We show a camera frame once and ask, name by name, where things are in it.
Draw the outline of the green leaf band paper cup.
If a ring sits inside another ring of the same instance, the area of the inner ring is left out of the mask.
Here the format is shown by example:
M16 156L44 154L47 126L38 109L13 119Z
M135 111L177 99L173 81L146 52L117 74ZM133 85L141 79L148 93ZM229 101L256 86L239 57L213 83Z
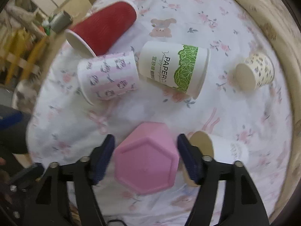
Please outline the green leaf band paper cup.
M139 73L194 99L203 87L210 62L208 48L148 41L139 56Z

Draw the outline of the grey trash bin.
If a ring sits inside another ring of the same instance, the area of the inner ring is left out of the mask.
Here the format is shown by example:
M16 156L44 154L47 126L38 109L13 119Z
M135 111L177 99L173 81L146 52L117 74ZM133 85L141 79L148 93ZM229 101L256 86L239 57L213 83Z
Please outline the grey trash bin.
M72 17L66 12L59 12L52 21L49 23L50 28L56 33L59 34L65 30L69 25L72 24Z

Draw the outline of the pink striped paper cup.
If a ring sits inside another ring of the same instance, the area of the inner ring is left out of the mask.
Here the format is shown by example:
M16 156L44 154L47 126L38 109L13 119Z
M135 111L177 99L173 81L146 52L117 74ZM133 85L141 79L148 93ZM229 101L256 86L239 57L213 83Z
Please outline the pink striped paper cup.
M81 60L77 76L80 90L91 105L136 90L139 86L132 51Z

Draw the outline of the yellow wooden stool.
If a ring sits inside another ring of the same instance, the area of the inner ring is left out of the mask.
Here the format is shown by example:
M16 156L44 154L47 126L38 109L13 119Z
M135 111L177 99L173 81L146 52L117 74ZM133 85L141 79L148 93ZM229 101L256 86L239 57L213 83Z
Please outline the yellow wooden stool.
M25 28L4 35L1 41L1 86L15 88L20 81L39 75L38 64L48 43L47 34L39 39Z

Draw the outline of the white floral bed sheet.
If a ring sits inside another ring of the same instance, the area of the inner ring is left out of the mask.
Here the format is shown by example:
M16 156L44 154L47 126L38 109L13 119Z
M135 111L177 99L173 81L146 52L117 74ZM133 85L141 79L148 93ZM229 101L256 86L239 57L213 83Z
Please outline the white floral bed sheet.
M90 13L116 0L97 0ZM148 41L209 48L211 60L197 99L142 78L140 88L102 104L88 104L77 81L80 56L64 43L39 92L27 129L31 159L48 166L90 154L107 134L121 142L144 121L164 122L175 133L197 131L244 142L247 169L268 214L274 211L290 157L292 117L281 64L269 39L235 0L130 0L135 24L111 48L139 58ZM243 91L235 68L255 52L270 57L274 80Z

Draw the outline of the cream patterned paper cup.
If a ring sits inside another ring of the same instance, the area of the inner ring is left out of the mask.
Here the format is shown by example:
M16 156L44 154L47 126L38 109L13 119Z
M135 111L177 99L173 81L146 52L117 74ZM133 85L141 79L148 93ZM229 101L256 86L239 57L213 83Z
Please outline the cream patterned paper cup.
M255 91L274 80L274 65L263 52L255 52L235 68L235 79L243 91Z

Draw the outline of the cream bear print duvet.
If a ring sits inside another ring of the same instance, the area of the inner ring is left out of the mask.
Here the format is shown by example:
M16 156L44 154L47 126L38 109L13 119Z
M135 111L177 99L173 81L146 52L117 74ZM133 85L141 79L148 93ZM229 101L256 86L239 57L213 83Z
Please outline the cream bear print duvet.
M292 0L235 0L274 47L292 104L292 150L286 180L270 219L272 225L300 225L300 11Z

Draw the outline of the green globe paper cup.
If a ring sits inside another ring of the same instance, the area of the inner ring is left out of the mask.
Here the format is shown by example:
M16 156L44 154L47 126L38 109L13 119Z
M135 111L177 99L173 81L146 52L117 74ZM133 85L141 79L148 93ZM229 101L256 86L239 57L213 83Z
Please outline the green globe paper cup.
M191 145L196 146L203 155L214 158L217 162L233 164L240 160L243 164L249 161L249 149L244 142L197 131L185 135Z

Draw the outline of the pink hexagonal plastic cup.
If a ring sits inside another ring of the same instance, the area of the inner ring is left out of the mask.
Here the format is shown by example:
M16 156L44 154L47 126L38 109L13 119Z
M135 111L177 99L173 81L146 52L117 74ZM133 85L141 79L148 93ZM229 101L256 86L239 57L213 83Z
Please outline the pink hexagonal plastic cup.
M117 146L113 159L116 180L146 195L174 185L180 157L168 126L145 122Z

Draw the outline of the red ribbed paper cup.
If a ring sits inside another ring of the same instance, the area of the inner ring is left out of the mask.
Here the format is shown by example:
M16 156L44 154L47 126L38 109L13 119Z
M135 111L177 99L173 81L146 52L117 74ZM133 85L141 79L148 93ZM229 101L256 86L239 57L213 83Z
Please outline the red ribbed paper cup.
M129 1L121 0L66 29L65 36L78 53L90 58L97 57L106 54L136 19L136 7Z

